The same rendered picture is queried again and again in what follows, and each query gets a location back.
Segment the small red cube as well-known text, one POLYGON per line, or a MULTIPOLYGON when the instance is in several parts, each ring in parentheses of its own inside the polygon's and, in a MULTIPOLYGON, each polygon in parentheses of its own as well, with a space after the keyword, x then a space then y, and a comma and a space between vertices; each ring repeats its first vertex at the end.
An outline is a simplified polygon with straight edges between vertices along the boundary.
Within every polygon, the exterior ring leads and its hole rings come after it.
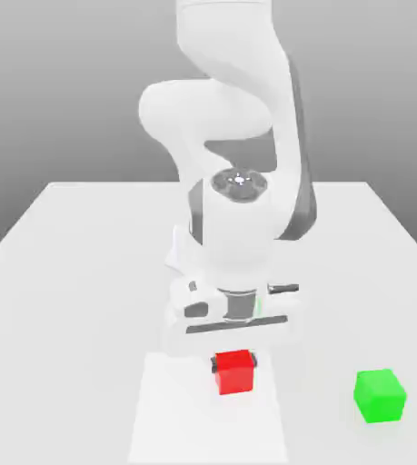
POLYGON ((254 367, 248 350, 215 354, 218 372, 214 375, 220 395, 248 392, 253 389, 254 367))

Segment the small green cube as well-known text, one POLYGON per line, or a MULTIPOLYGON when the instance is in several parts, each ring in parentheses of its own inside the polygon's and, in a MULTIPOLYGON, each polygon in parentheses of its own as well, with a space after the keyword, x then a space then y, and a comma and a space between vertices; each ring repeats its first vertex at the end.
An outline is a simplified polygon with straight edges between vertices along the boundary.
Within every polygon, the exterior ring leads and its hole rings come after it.
POLYGON ((402 419, 407 393, 391 369, 358 371, 353 400, 367 423, 392 422, 402 419))

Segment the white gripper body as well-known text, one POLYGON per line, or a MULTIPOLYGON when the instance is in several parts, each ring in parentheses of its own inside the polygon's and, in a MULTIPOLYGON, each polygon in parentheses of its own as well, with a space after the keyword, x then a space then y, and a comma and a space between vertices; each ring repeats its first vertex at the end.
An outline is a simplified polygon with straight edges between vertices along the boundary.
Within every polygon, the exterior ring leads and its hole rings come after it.
POLYGON ((225 351, 267 351, 292 345, 302 336, 302 314, 287 311, 248 322, 210 322, 181 318, 166 323, 161 332, 161 351, 173 357, 209 358, 225 351))

